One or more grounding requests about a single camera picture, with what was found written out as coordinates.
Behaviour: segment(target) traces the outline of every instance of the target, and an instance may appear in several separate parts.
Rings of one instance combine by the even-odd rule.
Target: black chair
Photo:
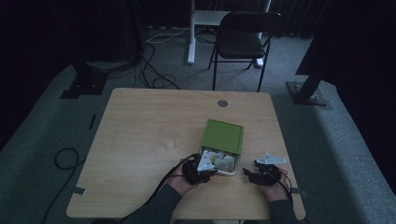
[[[217,30],[215,46],[207,68],[210,69],[211,64],[215,64],[212,91],[216,88],[218,63],[250,63],[246,68],[248,70],[256,59],[263,58],[262,74],[257,89],[260,91],[271,38],[281,24],[281,15],[274,12],[235,11],[225,15]],[[267,36],[263,43],[260,34]],[[228,61],[219,61],[219,56]]]

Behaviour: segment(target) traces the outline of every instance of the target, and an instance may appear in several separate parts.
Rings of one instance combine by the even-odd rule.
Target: person
[[[280,169],[283,173],[280,182],[287,186],[286,174],[287,171]],[[165,184],[157,195],[152,198],[149,204],[145,204],[121,223],[152,223],[152,224],[167,224],[171,222],[172,214],[177,204],[190,190],[198,187],[192,186],[185,178],[182,177],[183,173],[181,166],[179,166],[171,176],[166,180]],[[287,192],[278,183],[273,186],[259,186],[262,193],[266,196],[269,202],[270,216],[273,224],[293,224],[298,223],[294,214],[294,210],[289,201]]]

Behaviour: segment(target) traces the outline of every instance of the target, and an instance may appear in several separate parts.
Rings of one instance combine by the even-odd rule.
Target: wooden table
[[[228,105],[221,107],[218,101]],[[174,219],[268,219],[267,201],[242,167],[266,152],[297,187],[271,96],[264,92],[115,89],[67,207],[70,217],[125,217],[141,206],[180,159],[198,152],[207,119],[245,127],[241,161],[233,176],[215,175],[190,191]],[[293,194],[299,219],[305,211]]]

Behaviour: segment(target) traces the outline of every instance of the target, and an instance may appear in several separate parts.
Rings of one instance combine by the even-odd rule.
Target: hand
[[[286,188],[289,188],[288,183],[286,183],[286,175],[288,174],[288,172],[280,168],[279,172],[283,174],[280,176],[280,183],[282,183]],[[259,188],[264,193],[265,197],[268,200],[268,203],[289,199],[288,193],[278,182],[276,182],[273,186],[260,185]]]
[[[177,167],[177,169],[169,176],[166,180],[166,184],[174,188],[182,197],[189,192],[191,189],[198,187],[198,185],[191,185],[183,176],[181,167],[183,164]]]

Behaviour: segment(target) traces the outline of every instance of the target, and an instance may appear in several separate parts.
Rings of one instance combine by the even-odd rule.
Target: gray carpet
[[[177,33],[179,30],[150,31],[148,34]],[[201,38],[213,40],[211,35]],[[187,64],[189,39],[177,36],[153,44],[150,62],[161,74],[172,74],[184,90],[211,90],[213,70],[206,67],[212,45],[197,42],[195,64]],[[310,40],[299,37],[273,39],[262,91],[274,100],[276,114],[302,191],[306,218],[310,223],[395,223],[396,199],[376,167],[353,120],[339,99],[336,88],[321,82],[319,90],[332,109],[295,105],[286,81],[304,81],[295,76]],[[153,52],[146,47],[145,58]],[[105,69],[114,63],[93,63]],[[0,153],[0,223],[40,223],[52,199],[71,170],[55,167],[58,150],[75,148],[83,160],[97,130],[107,100],[115,88],[146,88],[139,78],[143,63],[129,71],[110,74],[102,95],[60,99],[74,79],[69,66],[43,93],[34,109]],[[255,91],[260,70],[245,71],[245,64],[219,65],[217,91]],[[147,68],[151,82],[157,75]],[[92,116],[96,120],[90,128]],[[59,159],[72,165],[73,154]],[[66,207],[82,166],[51,207],[46,223],[91,223],[93,218],[71,218]]]

